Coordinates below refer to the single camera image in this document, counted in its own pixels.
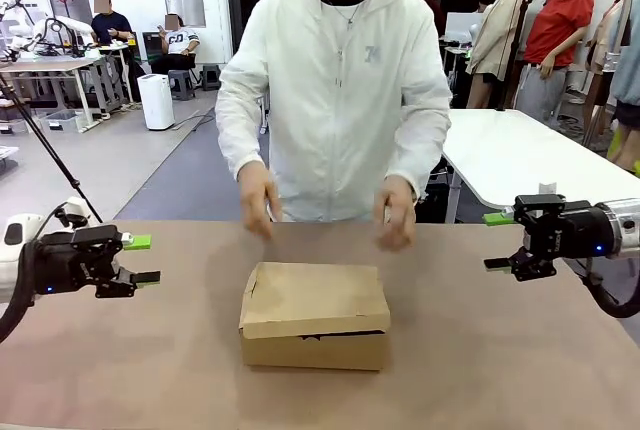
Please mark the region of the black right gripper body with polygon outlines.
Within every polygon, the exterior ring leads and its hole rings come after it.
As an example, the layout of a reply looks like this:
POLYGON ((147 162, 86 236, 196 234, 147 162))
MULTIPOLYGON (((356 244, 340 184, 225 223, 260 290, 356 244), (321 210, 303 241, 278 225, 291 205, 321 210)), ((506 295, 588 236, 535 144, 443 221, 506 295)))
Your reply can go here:
POLYGON ((523 247, 540 258, 587 258, 610 254, 610 221, 588 201, 561 195, 519 195, 514 221, 524 227, 523 247))

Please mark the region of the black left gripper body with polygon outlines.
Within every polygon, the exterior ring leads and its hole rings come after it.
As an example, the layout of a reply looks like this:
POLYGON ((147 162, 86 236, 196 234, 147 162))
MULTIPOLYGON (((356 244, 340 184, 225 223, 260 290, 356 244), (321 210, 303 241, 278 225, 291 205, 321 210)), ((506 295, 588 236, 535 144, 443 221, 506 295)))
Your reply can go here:
POLYGON ((114 265, 122 250, 122 234, 115 225, 56 232, 35 242, 34 287, 39 295, 76 292, 92 285, 96 296, 122 296, 114 265))

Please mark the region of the person's right hand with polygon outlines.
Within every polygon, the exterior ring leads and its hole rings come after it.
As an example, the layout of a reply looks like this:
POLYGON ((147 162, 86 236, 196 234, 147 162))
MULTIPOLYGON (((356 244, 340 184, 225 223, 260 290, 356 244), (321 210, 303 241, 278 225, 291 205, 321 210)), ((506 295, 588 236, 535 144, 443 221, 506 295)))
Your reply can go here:
POLYGON ((274 221, 282 219, 275 180, 259 161, 245 164, 238 173, 245 228, 265 240, 272 236, 274 221))

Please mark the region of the person's left hand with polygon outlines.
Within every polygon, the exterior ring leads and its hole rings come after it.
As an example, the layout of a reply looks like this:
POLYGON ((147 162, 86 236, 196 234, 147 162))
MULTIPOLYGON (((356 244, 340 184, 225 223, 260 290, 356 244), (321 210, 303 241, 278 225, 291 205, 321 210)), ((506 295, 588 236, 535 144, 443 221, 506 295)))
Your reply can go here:
POLYGON ((413 190, 402 177, 391 175, 374 200, 376 241, 385 251, 398 252, 409 247, 415 237, 416 214, 413 190))

